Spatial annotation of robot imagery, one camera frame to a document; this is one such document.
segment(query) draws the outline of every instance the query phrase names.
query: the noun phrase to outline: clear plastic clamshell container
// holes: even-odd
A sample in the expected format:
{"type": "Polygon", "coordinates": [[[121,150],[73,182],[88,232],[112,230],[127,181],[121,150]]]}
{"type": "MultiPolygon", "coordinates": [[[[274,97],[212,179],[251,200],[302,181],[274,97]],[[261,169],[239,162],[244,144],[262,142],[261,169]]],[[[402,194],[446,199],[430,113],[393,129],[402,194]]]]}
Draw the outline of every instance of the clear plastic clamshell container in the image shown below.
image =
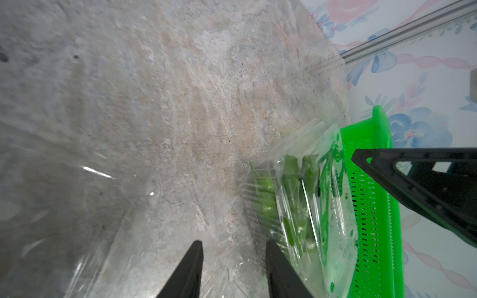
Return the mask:
{"type": "Polygon", "coordinates": [[[314,120],[247,168],[241,192],[259,254],[273,239],[314,297],[346,297],[358,233],[339,128],[314,120]]]}

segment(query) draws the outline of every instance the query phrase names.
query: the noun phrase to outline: clear plastic bag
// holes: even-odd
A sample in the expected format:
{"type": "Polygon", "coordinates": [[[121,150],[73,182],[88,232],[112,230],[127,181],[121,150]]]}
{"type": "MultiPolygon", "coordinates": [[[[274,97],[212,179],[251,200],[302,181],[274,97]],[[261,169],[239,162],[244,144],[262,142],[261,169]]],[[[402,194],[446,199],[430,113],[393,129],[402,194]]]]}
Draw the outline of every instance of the clear plastic bag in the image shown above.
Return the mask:
{"type": "Polygon", "coordinates": [[[314,297],[346,297],[358,233],[339,128],[312,121],[252,159],[245,177],[258,253],[273,239],[314,297]]]}
{"type": "Polygon", "coordinates": [[[141,254],[135,175],[0,124],[0,296],[109,297],[141,254]]]}

